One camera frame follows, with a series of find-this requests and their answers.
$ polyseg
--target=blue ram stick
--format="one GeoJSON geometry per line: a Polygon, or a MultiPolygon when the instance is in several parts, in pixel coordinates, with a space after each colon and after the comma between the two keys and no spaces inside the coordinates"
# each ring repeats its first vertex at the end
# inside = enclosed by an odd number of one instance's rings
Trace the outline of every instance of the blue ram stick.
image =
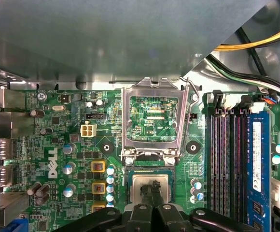
{"type": "Polygon", "coordinates": [[[271,231],[270,113],[247,117],[247,224],[271,231]]]}

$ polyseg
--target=motherboard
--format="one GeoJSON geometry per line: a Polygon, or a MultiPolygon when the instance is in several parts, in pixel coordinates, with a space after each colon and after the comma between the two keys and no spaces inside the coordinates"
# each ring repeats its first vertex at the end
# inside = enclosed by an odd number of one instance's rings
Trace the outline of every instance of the motherboard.
{"type": "Polygon", "coordinates": [[[256,106],[252,92],[201,93],[188,114],[195,93],[171,91],[22,90],[18,111],[33,118],[32,133],[0,140],[1,174],[11,175],[1,191],[28,202],[18,217],[29,232],[51,232],[104,207],[124,212],[143,202],[142,186],[154,181],[164,201],[187,214],[206,207],[267,228],[269,180],[280,180],[280,162],[270,165],[278,155],[271,146],[280,144],[280,104],[256,106]],[[255,189],[254,162],[264,159],[255,189]],[[256,199],[247,197],[252,192],[256,199]]]}

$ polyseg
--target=ram slot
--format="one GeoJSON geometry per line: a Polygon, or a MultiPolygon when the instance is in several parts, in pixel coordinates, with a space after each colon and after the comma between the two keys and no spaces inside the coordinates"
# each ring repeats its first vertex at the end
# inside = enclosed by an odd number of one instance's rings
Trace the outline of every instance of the ram slot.
{"type": "Polygon", "coordinates": [[[224,204],[223,215],[229,216],[229,116],[224,118],[224,200],[222,201],[224,204]]]}
{"type": "Polygon", "coordinates": [[[215,128],[214,128],[214,211],[220,212],[220,195],[219,195],[219,183],[220,183],[220,117],[215,118],[215,128]]]}
{"type": "Polygon", "coordinates": [[[239,221],[245,222],[247,214],[247,117],[240,116],[240,150],[239,150],[239,189],[238,195],[240,204],[239,221]]]}
{"type": "Polygon", "coordinates": [[[210,170],[210,182],[211,182],[211,185],[210,185],[210,200],[211,200],[211,204],[210,204],[210,207],[211,207],[211,210],[214,211],[214,189],[215,189],[215,164],[214,164],[214,156],[215,156],[215,118],[213,116],[211,116],[210,118],[210,131],[209,131],[209,134],[210,134],[210,143],[211,143],[211,146],[210,146],[210,167],[211,167],[211,170],[210,170]]]}

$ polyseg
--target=black wire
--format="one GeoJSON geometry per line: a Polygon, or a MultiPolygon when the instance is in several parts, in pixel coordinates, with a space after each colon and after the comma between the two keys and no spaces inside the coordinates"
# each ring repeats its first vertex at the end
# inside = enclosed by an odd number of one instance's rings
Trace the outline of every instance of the black wire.
{"type": "MultiPolygon", "coordinates": [[[[245,33],[243,28],[239,28],[236,31],[236,35],[237,35],[238,39],[241,41],[242,44],[249,44],[249,43],[251,43],[250,39],[248,38],[248,36],[245,33]]],[[[264,68],[264,66],[261,63],[261,60],[260,60],[256,50],[254,48],[251,48],[251,49],[248,49],[247,52],[249,53],[249,55],[254,60],[260,75],[267,76],[265,68],[264,68]]]]}
{"type": "Polygon", "coordinates": [[[236,78],[240,79],[247,79],[247,80],[254,80],[254,81],[262,81],[265,83],[269,83],[271,85],[277,86],[280,88],[280,82],[273,80],[267,76],[260,76],[260,75],[254,75],[254,74],[246,74],[246,73],[239,73],[232,71],[231,69],[227,68],[223,63],[221,63],[218,59],[216,59],[212,54],[209,54],[207,56],[207,60],[213,63],[215,66],[223,70],[229,75],[232,75],[236,78]]]}

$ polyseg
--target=white wire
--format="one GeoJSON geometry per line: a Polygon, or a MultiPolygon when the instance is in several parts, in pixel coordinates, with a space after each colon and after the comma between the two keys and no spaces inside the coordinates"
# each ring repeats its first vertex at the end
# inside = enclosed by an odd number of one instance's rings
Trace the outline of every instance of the white wire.
{"type": "Polygon", "coordinates": [[[269,83],[266,83],[266,82],[262,82],[262,81],[254,81],[254,80],[248,80],[248,82],[252,82],[252,83],[255,83],[255,84],[258,84],[258,85],[262,85],[262,86],[265,86],[267,88],[270,88],[270,89],[273,89],[277,92],[280,93],[280,88],[272,85],[272,84],[269,84],[269,83]]]}

